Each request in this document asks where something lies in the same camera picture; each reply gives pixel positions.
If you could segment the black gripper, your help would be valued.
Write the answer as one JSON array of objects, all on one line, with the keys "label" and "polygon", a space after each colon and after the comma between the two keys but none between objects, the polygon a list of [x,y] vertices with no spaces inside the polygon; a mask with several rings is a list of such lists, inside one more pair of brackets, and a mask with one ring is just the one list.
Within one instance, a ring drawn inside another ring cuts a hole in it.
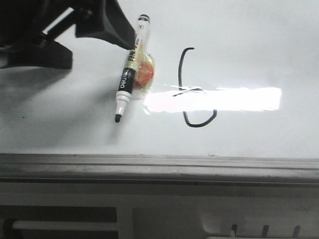
[{"label": "black gripper", "polygon": [[0,67],[44,67],[71,69],[73,53],[54,41],[41,48],[29,42],[68,8],[84,15],[94,13],[105,4],[102,0],[2,0],[0,2],[0,48],[20,50],[0,53]]}]

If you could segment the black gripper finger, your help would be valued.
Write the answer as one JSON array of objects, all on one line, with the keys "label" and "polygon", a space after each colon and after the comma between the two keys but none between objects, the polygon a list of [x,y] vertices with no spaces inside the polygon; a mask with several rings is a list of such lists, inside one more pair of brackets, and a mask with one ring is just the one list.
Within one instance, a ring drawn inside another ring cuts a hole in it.
[{"label": "black gripper finger", "polygon": [[74,9],[82,18],[76,23],[77,38],[96,38],[126,50],[135,45],[135,30],[116,0],[77,0]]}]

